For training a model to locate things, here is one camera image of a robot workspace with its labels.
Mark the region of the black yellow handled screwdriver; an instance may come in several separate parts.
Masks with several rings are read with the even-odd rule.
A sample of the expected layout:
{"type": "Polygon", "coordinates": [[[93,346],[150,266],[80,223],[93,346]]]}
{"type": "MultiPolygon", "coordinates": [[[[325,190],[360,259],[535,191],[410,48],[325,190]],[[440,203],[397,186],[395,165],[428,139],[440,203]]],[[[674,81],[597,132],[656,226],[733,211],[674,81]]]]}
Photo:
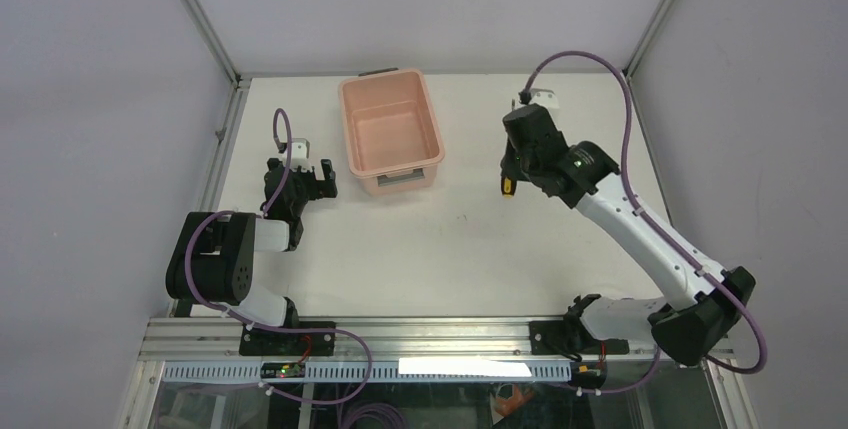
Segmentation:
{"type": "Polygon", "coordinates": [[[515,195],[515,182],[509,177],[502,177],[500,184],[501,194],[505,198],[511,198],[515,195]]]}

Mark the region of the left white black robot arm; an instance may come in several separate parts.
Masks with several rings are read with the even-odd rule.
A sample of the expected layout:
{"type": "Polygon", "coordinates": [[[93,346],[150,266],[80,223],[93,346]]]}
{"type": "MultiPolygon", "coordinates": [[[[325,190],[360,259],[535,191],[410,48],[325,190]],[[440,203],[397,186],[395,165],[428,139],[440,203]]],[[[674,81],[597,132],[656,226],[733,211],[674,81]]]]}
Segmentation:
{"type": "Polygon", "coordinates": [[[166,269],[168,295],[192,304],[206,301],[248,325],[298,329],[294,302],[254,281],[254,254],[296,250],[307,204],[338,196],[332,162],[323,159],[320,168],[322,176],[317,177],[308,161],[295,161],[265,218],[226,211],[197,232],[213,214],[188,213],[166,269]]]}

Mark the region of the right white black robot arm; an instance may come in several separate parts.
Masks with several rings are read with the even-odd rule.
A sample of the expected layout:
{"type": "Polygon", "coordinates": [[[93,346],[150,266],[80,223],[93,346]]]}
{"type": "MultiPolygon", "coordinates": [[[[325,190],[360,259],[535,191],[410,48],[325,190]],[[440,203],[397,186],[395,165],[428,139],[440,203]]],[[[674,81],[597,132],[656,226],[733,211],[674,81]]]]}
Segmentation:
{"type": "Polygon", "coordinates": [[[653,343],[694,366],[743,317],[756,281],[704,256],[625,188],[619,165],[598,145],[570,145],[547,108],[520,107],[502,119],[507,135],[502,191],[528,182],[607,233],[661,292],[654,299],[577,297],[550,335],[555,349],[577,354],[611,339],[653,343]]]}

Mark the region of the pink plastic bin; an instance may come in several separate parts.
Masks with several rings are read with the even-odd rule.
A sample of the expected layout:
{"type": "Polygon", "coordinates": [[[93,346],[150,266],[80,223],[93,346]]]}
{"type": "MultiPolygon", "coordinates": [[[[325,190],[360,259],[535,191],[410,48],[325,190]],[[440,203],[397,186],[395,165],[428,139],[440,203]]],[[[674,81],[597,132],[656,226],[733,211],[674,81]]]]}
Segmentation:
{"type": "Polygon", "coordinates": [[[421,71],[361,73],[342,81],[338,96],[349,168],[366,193],[384,196],[434,184],[445,148],[421,71]]]}

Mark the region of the orange object under table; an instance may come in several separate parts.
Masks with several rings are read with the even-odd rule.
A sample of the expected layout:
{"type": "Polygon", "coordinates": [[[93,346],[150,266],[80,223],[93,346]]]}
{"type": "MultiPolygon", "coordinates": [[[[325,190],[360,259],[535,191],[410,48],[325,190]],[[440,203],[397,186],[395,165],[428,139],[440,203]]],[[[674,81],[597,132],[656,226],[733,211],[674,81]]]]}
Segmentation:
{"type": "Polygon", "coordinates": [[[501,384],[492,393],[492,410],[501,417],[506,417],[521,408],[535,396],[530,385],[501,384]]]}

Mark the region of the left aluminium frame post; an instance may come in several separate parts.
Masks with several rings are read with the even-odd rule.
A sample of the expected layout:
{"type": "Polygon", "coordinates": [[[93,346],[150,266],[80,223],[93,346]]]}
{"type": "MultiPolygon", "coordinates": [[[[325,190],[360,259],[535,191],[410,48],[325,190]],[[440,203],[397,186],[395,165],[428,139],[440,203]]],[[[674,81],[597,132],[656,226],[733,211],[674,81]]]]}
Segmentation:
{"type": "Polygon", "coordinates": [[[200,0],[180,0],[188,17],[191,19],[202,41],[206,45],[218,67],[222,70],[229,83],[238,87],[241,75],[227,53],[223,42],[216,33],[211,20],[204,10],[200,0]]]}

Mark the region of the aluminium frame post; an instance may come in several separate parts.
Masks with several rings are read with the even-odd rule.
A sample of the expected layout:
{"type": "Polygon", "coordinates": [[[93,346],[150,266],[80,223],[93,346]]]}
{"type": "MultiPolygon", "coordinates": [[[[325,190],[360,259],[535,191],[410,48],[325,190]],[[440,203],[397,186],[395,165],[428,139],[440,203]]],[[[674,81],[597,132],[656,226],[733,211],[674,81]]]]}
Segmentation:
{"type": "Polygon", "coordinates": [[[206,45],[218,67],[222,70],[229,83],[238,87],[241,75],[227,53],[223,42],[216,33],[211,20],[204,10],[200,0],[180,0],[188,17],[191,19],[202,41],[206,45]]]}
{"type": "Polygon", "coordinates": [[[648,24],[642,32],[635,49],[633,50],[627,64],[624,66],[623,73],[626,77],[632,78],[642,64],[643,59],[659,35],[664,21],[672,11],[677,0],[659,0],[655,7],[648,24]]]}

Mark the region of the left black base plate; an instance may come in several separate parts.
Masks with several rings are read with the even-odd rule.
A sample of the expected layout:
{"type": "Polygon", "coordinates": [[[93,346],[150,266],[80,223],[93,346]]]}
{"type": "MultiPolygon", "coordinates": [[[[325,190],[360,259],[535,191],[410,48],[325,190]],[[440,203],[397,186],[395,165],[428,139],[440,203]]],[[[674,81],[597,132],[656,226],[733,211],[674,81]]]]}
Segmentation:
{"type": "Polygon", "coordinates": [[[279,356],[296,358],[306,352],[310,356],[332,356],[335,350],[335,335],[327,329],[335,329],[336,323],[329,320],[301,322],[305,334],[283,334],[253,328],[243,328],[238,354],[240,356],[279,356]]]}

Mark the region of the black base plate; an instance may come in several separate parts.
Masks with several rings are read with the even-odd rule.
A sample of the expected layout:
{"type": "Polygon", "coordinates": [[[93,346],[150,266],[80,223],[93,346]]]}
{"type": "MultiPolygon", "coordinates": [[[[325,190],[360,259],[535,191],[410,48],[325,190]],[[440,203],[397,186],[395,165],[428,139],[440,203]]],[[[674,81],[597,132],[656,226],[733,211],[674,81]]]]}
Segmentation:
{"type": "Polygon", "coordinates": [[[283,334],[253,328],[243,328],[238,354],[240,356],[279,356],[296,358],[306,352],[310,356],[332,356],[335,350],[335,335],[327,329],[335,329],[336,323],[329,320],[301,322],[305,334],[283,334]]]}
{"type": "Polygon", "coordinates": [[[626,355],[630,352],[627,340],[599,340],[585,329],[563,320],[533,320],[528,323],[529,341],[533,355],[563,357],[597,355],[626,355]]]}

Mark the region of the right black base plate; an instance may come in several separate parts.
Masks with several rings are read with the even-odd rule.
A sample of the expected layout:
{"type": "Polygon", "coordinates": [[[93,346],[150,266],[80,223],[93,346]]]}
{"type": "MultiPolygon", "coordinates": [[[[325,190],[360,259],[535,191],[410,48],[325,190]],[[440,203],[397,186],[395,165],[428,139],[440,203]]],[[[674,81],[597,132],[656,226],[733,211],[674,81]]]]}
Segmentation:
{"type": "Polygon", "coordinates": [[[533,355],[563,357],[597,355],[626,355],[630,352],[627,340],[599,340],[585,329],[563,320],[533,320],[528,323],[529,341],[533,355]]]}

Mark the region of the aluminium front rail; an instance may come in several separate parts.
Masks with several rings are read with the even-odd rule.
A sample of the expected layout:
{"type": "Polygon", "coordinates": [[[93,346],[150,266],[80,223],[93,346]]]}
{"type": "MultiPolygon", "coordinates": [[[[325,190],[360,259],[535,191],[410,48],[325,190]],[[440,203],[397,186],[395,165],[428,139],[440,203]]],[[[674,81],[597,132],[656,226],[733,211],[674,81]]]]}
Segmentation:
{"type": "MultiPolygon", "coordinates": [[[[306,321],[329,320],[321,318],[306,321]]],[[[361,360],[366,350],[377,361],[402,357],[485,357],[513,359],[559,355],[533,355],[528,323],[558,320],[553,317],[351,317],[329,320],[335,329],[332,356],[310,356],[313,360],[361,360]]],[[[290,360],[279,356],[240,356],[244,326],[219,317],[155,318],[149,321],[139,357],[142,360],[194,361],[252,358],[290,360]]]]}

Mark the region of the right aluminium frame post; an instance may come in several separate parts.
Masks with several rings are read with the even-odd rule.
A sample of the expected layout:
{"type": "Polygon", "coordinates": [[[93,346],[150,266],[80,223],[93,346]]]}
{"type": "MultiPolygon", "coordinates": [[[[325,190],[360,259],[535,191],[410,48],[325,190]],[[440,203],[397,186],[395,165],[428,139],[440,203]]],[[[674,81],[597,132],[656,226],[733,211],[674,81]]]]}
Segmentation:
{"type": "Polygon", "coordinates": [[[623,73],[626,77],[632,78],[642,64],[643,59],[659,35],[664,21],[672,11],[677,0],[659,0],[655,7],[648,24],[642,32],[635,49],[633,50],[627,64],[624,66],[623,73]]]}

